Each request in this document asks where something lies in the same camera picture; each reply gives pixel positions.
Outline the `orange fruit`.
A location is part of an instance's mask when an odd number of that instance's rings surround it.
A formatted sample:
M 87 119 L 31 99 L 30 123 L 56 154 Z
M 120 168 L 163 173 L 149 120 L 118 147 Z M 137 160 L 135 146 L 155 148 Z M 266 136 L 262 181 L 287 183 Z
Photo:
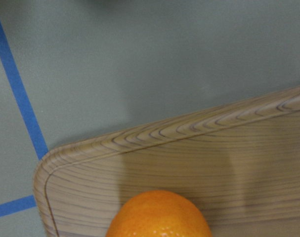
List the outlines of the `orange fruit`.
M 107 237 L 211 237 L 201 211 L 169 191 L 148 191 L 127 201 L 112 220 Z

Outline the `wooden tray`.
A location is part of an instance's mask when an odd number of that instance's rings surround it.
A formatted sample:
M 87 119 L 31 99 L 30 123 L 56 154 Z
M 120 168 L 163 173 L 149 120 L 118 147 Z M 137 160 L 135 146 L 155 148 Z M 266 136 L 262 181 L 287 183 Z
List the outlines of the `wooden tray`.
M 215 237 L 300 237 L 300 87 L 55 148 L 33 179 L 49 237 L 103 237 L 157 189 L 195 203 Z

